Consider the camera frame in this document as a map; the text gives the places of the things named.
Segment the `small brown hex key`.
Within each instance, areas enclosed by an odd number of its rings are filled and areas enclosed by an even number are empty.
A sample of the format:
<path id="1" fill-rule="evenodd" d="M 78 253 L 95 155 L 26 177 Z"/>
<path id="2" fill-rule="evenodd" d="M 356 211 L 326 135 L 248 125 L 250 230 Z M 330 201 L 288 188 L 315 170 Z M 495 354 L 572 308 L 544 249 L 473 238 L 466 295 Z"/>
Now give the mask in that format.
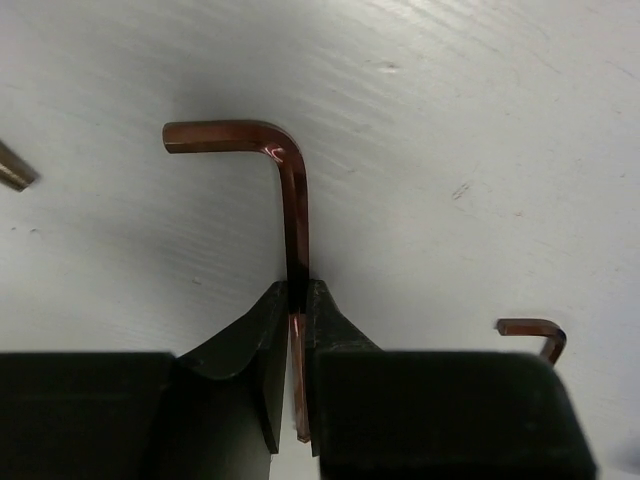
<path id="1" fill-rule="evenodd" d="M 567 344 L 567 335 L 555 322 L 535 318 L 501 318 L 495 325 L 503 337 L 539 337 L 544 339 L 539 356 L 555 366 Z"/>

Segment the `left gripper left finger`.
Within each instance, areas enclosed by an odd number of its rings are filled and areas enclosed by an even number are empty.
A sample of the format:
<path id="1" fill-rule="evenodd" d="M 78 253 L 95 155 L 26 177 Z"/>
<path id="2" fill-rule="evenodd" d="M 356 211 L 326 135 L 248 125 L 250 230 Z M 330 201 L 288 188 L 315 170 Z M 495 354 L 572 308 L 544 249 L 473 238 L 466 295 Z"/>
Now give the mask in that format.
<path id="1" fill-rule="evenodd" d="M 5 479 L 265 479 L 278 451 L 288 292 L 190 352 L 1 357 Z"/>

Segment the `medium brown hex key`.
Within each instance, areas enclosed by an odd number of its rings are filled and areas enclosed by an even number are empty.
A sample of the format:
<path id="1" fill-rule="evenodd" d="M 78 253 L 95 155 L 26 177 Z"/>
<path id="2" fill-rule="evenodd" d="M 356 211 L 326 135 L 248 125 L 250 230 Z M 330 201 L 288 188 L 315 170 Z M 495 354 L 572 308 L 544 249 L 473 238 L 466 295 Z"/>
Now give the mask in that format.
<path id="1" fill-rule="evenodd" d="M 258 120 L 170 122 L 162 140 L 171 154 L 250 152 L 274 161 L 282 194 L 297 438 L 311 440 L 306 403 L 306 298 L 310 279 L 307 175 L 301 151 L 278 126 Z"/>

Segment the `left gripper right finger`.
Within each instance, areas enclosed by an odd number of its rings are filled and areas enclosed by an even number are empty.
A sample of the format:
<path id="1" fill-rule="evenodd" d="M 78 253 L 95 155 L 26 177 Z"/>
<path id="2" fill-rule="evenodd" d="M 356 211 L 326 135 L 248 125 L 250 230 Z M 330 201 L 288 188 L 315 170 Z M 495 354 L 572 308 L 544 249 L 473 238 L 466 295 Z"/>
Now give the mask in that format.
<path id="1" fill-rule="evenodd" d="M 594 479 L 596 461 L 539 353 L 385 351 L 310 282 L 306 399 L 324 479 Z"/>

